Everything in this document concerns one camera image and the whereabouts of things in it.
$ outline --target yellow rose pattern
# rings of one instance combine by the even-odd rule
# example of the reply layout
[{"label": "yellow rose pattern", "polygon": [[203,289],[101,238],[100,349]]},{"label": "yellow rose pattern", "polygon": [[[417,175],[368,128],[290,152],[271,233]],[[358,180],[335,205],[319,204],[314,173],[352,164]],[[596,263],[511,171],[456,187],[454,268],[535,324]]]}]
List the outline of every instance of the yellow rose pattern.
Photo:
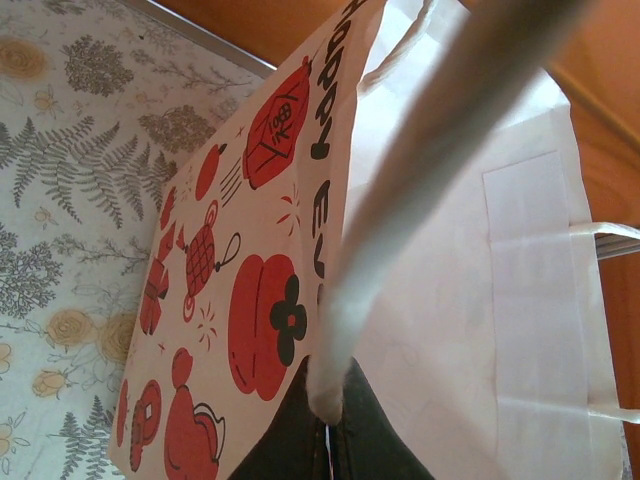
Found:
[{"label": "yellow rose pattern", "polygon": [[261,79],[116,0],[4,1],[0,25],[0,479],[122,479],[164,183]]},{"label": "yellow rose pattern", "polygon": [[66,349],[95,340],[93,321],[80,310],[63,310],[55,314],[47,325],[50,343]]},{"label": "yellow rose pattern", "polygon": [[59,370],[42,370],[42,372],[40,372],[33,381],[33,386],[31,388],[37,397],[44,398],[55,395],[57,398],[60,398],[58,396],[60,390],[65,386],[67,386],[67,376],[64,372]]},{"label": "yellow rose pattern", "polygon": [[47,68],[44,52],[35,44],[0,37],[0,73],[18,80],[36,80]]},{"label": "yellow rose pattern", "polygon": [[100,351],[109,361],[124,365],[129,353],[136,315],[120,313],[114,315],[100,330]]}]

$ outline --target red cartoon illustration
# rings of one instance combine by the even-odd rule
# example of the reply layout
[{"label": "red cartoon illustration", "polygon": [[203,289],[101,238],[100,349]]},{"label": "red cartoon illustration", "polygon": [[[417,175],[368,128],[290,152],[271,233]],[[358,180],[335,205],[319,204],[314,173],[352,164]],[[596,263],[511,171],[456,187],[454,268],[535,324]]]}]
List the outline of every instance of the red cartoon illustration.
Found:
[{"label": "red cartoon illustration", "polygon": [[122,387],[120,388],[120,400],[118,401],[118,420],[116,423],[116,442],[118,446],[122,446],[122,442],[124,441],[124,424],[127,421],[127,409],[129,405],[127,404],[127,395],[129,394],[129,382],[125,378],[124,382],[122,382]]},{"label": "red cartoon illustration", "polygon": [[153,442],[160,426],[162,414],[162,395],[160,385],[155,380],[149,380],[144,387],[140,400],[133,409],[131,422],[131,452],[129,461],[134,472],[140,468],[142,450]]},{"label": "red cartoon illustration", "polygon": [[140,326],[145,335],[153,335],[160,322],[162,315],[160,300],[164,300],[169,290],[169,271],[164,266],[164,260],[173,248],[175,230],[174,222],[160,240],[158,254],[151,261],[140,308]]},{"label": "red cartoon illustration", "polygon": [[204,403],[193,405],[186,383],[193,357],[185,348],[173,357],[176,396],[169,408],[164,436],[164,468],[169,480],[214,480],[224,445],[225,420]]},{"label": "red cartoon illustration", "polygon": [[[242,177],[256,190],[293,162],[296,141],[309,107],[311,62],[305,57],[258,111],[247,135],[242,155]],[[242,182],[238,163],[222,180],[222,202],[226,205]]]},{"label": "red cartoon illustration", "polygon": [[[204,219],[204,225],[191,240],[189,245],[184,241],[184,227],[180,229],[176,244],[187,254],[186,274],[187,274],[187,295],[184,299],[183,315],[184,321],[190,322],[195,311],[195,296],[198,295],[205,287],[214,270],[220,271],[220,268],[231,262],[240,250],[240,234],[234,233],[227,245],[222,262],[216,262],[215,242],[213,236],[213,225],[218,216],[218,202],[214,200]],[[236,240],[236,251],[228,257],[231,244]]]},{"label": "red cartoon illustration", "polygon": [[169,195],[167,195],[167,201],[162,207],[162,213],[160,214],[160,229],[164,230],[164,227],[169,223],[171,218],[171,211],[176,203],[176,187],[171,188]]},{"label": "red cartoon illustration", "polygon": [[240,266],[229,309],[229,367],[238,389],[272,400],[293,363],[295,341],[307,332],[298,304],[300,284],[284,255],[262,261],[251,255]]},{"label": "red cartoon illustration", "polygon": [[213,179],[218,171],[220,155],[224,152],[225,148],[227,148],[226,143],[220,145],[220,147],[216,144],[211,148],[211,150],[209,150],[209,153],[200,168],[200,173],[198,174],[198,181],[196,182],[196,200],[202,200],[209,191],[209,188],[213,183]]}]

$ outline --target paper bag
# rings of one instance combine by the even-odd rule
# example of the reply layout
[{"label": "paper bag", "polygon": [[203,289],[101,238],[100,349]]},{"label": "paper bag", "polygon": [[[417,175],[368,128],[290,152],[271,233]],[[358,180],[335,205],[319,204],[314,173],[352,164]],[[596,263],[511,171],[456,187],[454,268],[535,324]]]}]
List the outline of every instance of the paper bag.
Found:
[{"label": "paper bag", "polygon": [[[367,69],[420,2],[391,2]],[[359,99],[347,217],[466,12],[440,0],[426,34]],[[389,272],[356,358],[435,478],[620,478],[620,422],[569,105],[541,73]]]},{"label": "paper bag", "polygon": [[[289,401],[345,205],[464,17],[435,2],[356,109],[365,62],[420,7],[389,2],[378,31],[383,4],[348,3],[169,184],[110,445],[130,478],[241,478],[276,412],[291,431],[308,418]],[[589,210],[568,112],[541,74],[389,272],[360,343],[384,409],[371,421],[386,414],[441,480],[619,476],[619,422],[588,414],[617,400],[593,239],[569,230]],[[322,448],[307,450],[314,478],[329,478]],[[299,450],[271,449],[283,464]]]},{"label": "paper bag", "polygon": [[228,478],[308,355],[382,9],[346,3],[168,184],[110,444],[129,478]]}]

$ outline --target orange wooden surface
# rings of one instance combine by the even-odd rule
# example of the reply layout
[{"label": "orange wooden surface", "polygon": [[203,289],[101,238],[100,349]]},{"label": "orange wooden surface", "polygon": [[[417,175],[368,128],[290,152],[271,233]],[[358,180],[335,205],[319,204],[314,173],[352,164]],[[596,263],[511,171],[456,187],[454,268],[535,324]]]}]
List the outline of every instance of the orange wooden surface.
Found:
[{"label": "orange wooden surface", "polygon": [[[226,40],[279,64],[342,0],[160,0]],[[477,0],[463,0],[465,4]],[[584,90],[640,132],[640,2],[601,0],[554,62]],[[640,225],[640,148],[571,98],[583,176],[594,220]],[[640,254],[600,265],[609,335],[623,407],[640,408]],[[640,427],[626,427],[640,479]]]}]

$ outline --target red gift box illustration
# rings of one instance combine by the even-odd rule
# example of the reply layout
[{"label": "red gift box illustration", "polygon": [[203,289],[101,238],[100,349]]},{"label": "red gift box illustration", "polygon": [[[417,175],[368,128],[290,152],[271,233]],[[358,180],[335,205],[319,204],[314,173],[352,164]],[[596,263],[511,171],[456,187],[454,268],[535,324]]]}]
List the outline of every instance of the red gift box illustration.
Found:
[{"label": "red gift box illustration", "polygon": [[169,480],[214,480],[224,445],[225,420],[209,405],[193,405],[186,385],[193,357],[180,348],[173,357],[172,381],[176,395],[171,402],[164,437],[164,466]]},{"label": "red gift box illustration", "polygon": [[153,335],[162,316],[160,301],[164,300],[169,290],[169,271],[164,265],[164,260],[173,248],[175,229],[176,224],[173,223],[162,237],[158,246],[158,254],[151,261],[149,268],[142,297],[142,307],[140,308],[140,327],[145,335]]},{"label": "red gift box illustration", "polygon": [[[189,245],[184,241],[184,227],[180,229],[176,244],[187,254],[186,260],[186,276],[187,276],[187,295],[184,299],[183,316],[185,322],[190,322],[195,311],[195,297],[207,285],[214,271],[219,272],[220,268],[231,262],[240,250],[240,234],[234,233],[229,240],[227,250],[221,262],[216,261],[216,249],[213,235],[213,225],[218,216],[218,202],[211,202],[207,214],[205,215],[204,225],[198,230]],[[235,252],[229,256],[231,245],[236,243]]]},{"label": "red gift box illustration", "polygon": [[238,389],[272,400],[304,339],[307,312],[299,280],[285,255],[251,255],[240,266],[229,309],[229,366]]},{"label": "red gift box illustration", "polygon": [[140,400],[133,409],[131,422],[131,450],[129,461],[134,472],[140,468],[142,451],[150,445],[158,433],[160,416],[162,414],[162,395],[160,385],[155,380],[149,380],[142,391]]},{"label": "red gift box illustration", "polygon": [[[242,177],[256,190],[284,172],[293,162],[296,141],[309,107],[311,62],[302,65],[271,94],[254,117],[242,154]],[[233,165],[222,179],[226,205],[240,188],[240,167]]]}]

